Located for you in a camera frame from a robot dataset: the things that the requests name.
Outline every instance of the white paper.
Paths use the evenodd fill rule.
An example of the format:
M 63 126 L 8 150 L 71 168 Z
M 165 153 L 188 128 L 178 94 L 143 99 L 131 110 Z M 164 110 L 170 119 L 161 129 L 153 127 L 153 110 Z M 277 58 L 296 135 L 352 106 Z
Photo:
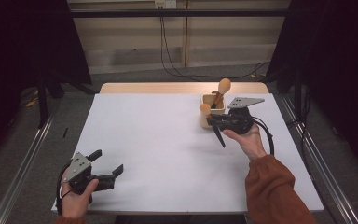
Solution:
M 296 177 L 295 191 L 309 210 L 323 210 L 272 94 L 226 94 L 264 98 L 249 106 L 273 135 L 275 157 Z M 99 94 L 76 151 L 103 155 L 92 173 L 108 175 L 120 164 L 115 188 L 93 193 L 92 212 L 121 214 L 237 214 L 247 211 L 244 178 L 249 160 L 225 137 L 199 124 L 201 94 Z M 262 129 L 263 144 L 269 140 Z

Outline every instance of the cable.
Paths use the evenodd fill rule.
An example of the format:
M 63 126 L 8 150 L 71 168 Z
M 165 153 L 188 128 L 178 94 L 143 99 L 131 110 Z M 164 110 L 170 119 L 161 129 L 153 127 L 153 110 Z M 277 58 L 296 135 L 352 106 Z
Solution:
M 272 141 L 272 134 L 269 132 L 269 128 L 267 127 L 266 123 L 264 123 L 263 120 L 256 117 L 252 117 L 252 119 L 254 123 L 256 123 L 258 126 L 263 128 L 264 131 L 266 132 L 268 143 L 269 143 L 269 154 L 271 154 L 272 156 L 275 155 L 274 142 Z
M 284 64 L 276 71 L 268 73 L 268 75 L 260 79 L 259 82 L 269 83 L 275 81 L 278 78 L 278 76 L 280 76 L 283 72 L 287 72 L 290 68 L 291 68 L 290 66 Z
M 171 60 L 171 55 L 170 55 L 170 52 L 168 51 L 168 44 L 167 44 L 167 37 L 166 37 L 166 35 L 165 35 L 165 25 L 164 25 L 164 17 L 160 17 L 159 18 L 159 23 L 160 23 L 160 28 L 161 28 L 161 51 L 160 51 L 160 58 L 161 58 L 161 63 L 162 63 L 162 66 L 164 67 L 164 70 L 168 73 L 168 74 L 170 74 L 170 75 L 172 75 L 172 76 L 175 76 L 175 77 L 187 77 L 187 76 L 184 76 L 184 75 L 182 75 L 174 66 L 173 66 L 173 63 L 172 63 L 172 60 Z M 165 63 L 164 63 L 164 60 L 163 60 L 163 57 L 162 57 L 162 49 L 163 49 L 163 43 L 164 43 L 164 41 L 163 41 L 163 39 L 164 39 L 164 41 L 165 41 L 165 49 L 166 49 L 166 51 L 167 51 L 167 53 L 168 53 L 168 58 L 170 59 L 170 62 L 171 62 L 171 66 L 172 66 L 172 68 L 173 68 L 173 70 L 177 73 L 177 74 L 174 74 L 174 73 L 171 73 L 166 67 L 165 67 Z M 187 77 L 187 78 L 189 78 L 189 79 L 191 79 L 191 80 L 194 80 L 194 81 L 197 81 L 197 82 L 200 82 L 199 80 L 197 80 L 197 79 L 195 79 L 195 78 L 193 78 L 193 77 Z
M 62 170 L 60 171 L 60 174 L 58 176 L 58 180 L 57 180 L 57 186 L 56 186 L 56 207 L 57 207 L 57 212 L 59 215 L 62 214 L 62 198 L 69 192 L 65 193 L 63 196 L 61 196 L 61 182 L 62 182 L 62 176 L 63 173 L 65 172 L 65 170 L 71 165 L 71 161 L 69 160 L 62 168 Z
M 168 50 L 168 42 L 167 42 L 167 37 L 166 37 L 166 34 L 165 34 L 165 22 L 164 22 L 164 17 L 160 17 L 160 32 L 161 32 L 161 48 L 160 48 L 160 57 L 161 57 L 161 63 L 162 63 L 162 66 L 164 67 L 164 70 L 172 75 L 172 76 L 175 76 L 175 77 L 187 77 L 189 79 L 192 79 L 194 81 L 198 81 L 200 82 L 199 80 L 195 79 L 195 77 L 212 77 L 212 78 L 225 78 L 225 77 L 222 77 L 222 76 L 198 76 L 198 75 L 183 75 L 181 74 L 176 68 L 175 66 L 173 65 L 173 62 L 172 62 L 172 59 L 171 59 L 171 55 L 170 55 L 170 52 Z M 168 54 L 168 58 L 169 58 L 169 61 L 171 63 L 171 67 L 173 68 L 173 70 L 177 73 L 177 74 L 174 74 L 172 72 L 170 72 L 166 67 L 165 67 L 165 63 L 164 63 L 164 60 L 163 60 L 163 57 L 162 57 L 162 51 L 163 51 L 163 48 L 164 48 L 164 43 L 165 43 L 165 49 L 166 49 L 166 52 Z M 227 77 L 227 78 L 230 78 L 230 79 L 235 79 L 235 78 L 241 78 L 241 77 L 248 77 L 250 75 L 253 75 L 254 73 L 257 72 L 257 70 L 261 69 L 264 65 L 266 64 L 269 64 L 270 62 L 262 62 L 262 63 L 257 63 L 254 67 L 254 70 L 245 74 L 245 75 L 242 75 L 242 76 L 238 76 L 238 77 Z
M 61 196 L 61 199 L 63 199 L 66 195 L 68 195 L 70 192 L 73 192 L 72 189 L 70 189 L 68 192 L 64 193 L 62 196 Z
M 302 132 L 301 132 L 301 154 L 302 154 L 302 159 L 303 159 L 303 162 L 304 162 L 304 165 L 305 165 L 305 167 L 307 169 L 308 174 L 311 176 L 312 184 L 315 187 L 315 189 L 316 189 L 316 191 L 317 191 L 317 193 L 318 193 L 318 195 L 319 195 L 319 197 L 321 199 L 321 202 L 322 202 L 324 208 L 326 209 L 326 211 L 330 215 L 330 217 L 333 219 L 334 223 L 338 224 L 336 218 L 333 216 L 332 211 L 330 210 L 330 208 L 327 206 L 326 202 L 324 201 L 324 198 L 322 197 L 322 193 L 321 193 L 319 187 L 317 186 L 317 184 L 315 183 L 315 179 L 311 175 L 310 167 L 309 167 L 308 162 L 307 162 L 305 148 L 304 148 L 304 142 L 305 142 L 306 132 L 308 131 L 308 129 L 307 129 L 307 117 L 308 117 L 309 112 L 310 112 L 310 91 L 309 91 L 308 88 L 306 88 L 306 93 L 304 95 L 304 106 L 303 106 L 302 113 L 301 113 L 301 117 L 302 117 L 302 120 L 303 120 L 303 129 L 302 129 Z

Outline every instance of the sleeve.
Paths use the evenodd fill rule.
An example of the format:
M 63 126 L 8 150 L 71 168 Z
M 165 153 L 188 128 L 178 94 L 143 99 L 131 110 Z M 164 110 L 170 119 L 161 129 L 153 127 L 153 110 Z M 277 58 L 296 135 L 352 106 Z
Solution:
M 86 224 L 86 219 L 83 217 L 68 218 L 68 217 L 59 216 L 59 217 L 57 217 L 54 224 Z
M 245 179 L 248 211 L 255 224 L 316 223 L 293 187 L 295 177 L 268 155 L 249 163 Z

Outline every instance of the metal rail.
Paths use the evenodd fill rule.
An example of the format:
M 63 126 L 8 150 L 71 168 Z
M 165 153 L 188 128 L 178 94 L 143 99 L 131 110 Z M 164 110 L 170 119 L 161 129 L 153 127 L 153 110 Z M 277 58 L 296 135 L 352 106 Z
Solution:
M 294 112 L 293 103 L 287 97 L 282 98 L 283 104 L 288 111 L 292 120 L 296 120 L 296 114 Z M 302 131 L 304 130 L 304 124 L 298 123 L 296 125 L 296 129 L 298 134 L 301 136 Z M 335 201 L 339 212 L 341 213 L 342 217 L 345 220 L 345 223 L 354 224 L 358 223 L 358 217 L 356 216 L 350 201 L 348 200 L 347 196 L 339 186 L 338 182 L 334 178 L 333 174 L 330 172 L 327 164 L 322 157 L 319 149 L 316 147 L 315 143 L 313 142 L 312 137 L 308 132 L 305 133 L 304 141 L 306 145 L 306 149 L 310 154 L 312 161 L 314 162 L 318 172 L 320 173 L 327 189 L 329 190 L 333 200 Z
M 37 156 L 39 148 L 41 148 L 46 135 L 48 134 L 48 130 L 50 128 L 51 122 L 55 114 L 57 113 L 58 107 L 60 102 L 56 102 L 53 106 L 52 112 L 48 117 L 45 125 L 36 132 L 35 138 L 33 143 L 28 149 L 27 154 L 25 155 L 24 160 L 21 163 L 19 170 L 17 171 L 16 175 L 14 176 L 10 187 L 8 188 L 5 196 L 0 202 L 0 224 L 4 224 L 7 221 L 8 216 L 16 202 L 17 198 L 20 195 L 23 183 L 29 174 L 31 167 L 34 163 L 34 159 Z
M 71 9 L 73 18 L 119 18 L 119 17 L 290 17 L 307 16 L 311 10 L 289 9 Z

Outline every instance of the hand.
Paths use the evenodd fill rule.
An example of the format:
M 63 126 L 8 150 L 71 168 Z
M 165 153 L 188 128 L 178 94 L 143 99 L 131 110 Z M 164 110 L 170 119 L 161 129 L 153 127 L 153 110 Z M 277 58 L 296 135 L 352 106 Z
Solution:
M 261 142 L 260 130 L 256 124 L 254 124 L 251 130 L 246 134 L 239 135 L 230 129 L 223 130 L 223 134 L 237 141 L 250 161 L 267 156 L 263 148 L 263 143 Z
M 81 195 L 73 193 L 69 183 L 63 183 L 61 195 L 69 193 L 62 198 L 62 216 L 69 218 L 84 217 L 89 206 L 91 193 L 97 188 L 98 183 L 98 179 L 91 180 Z

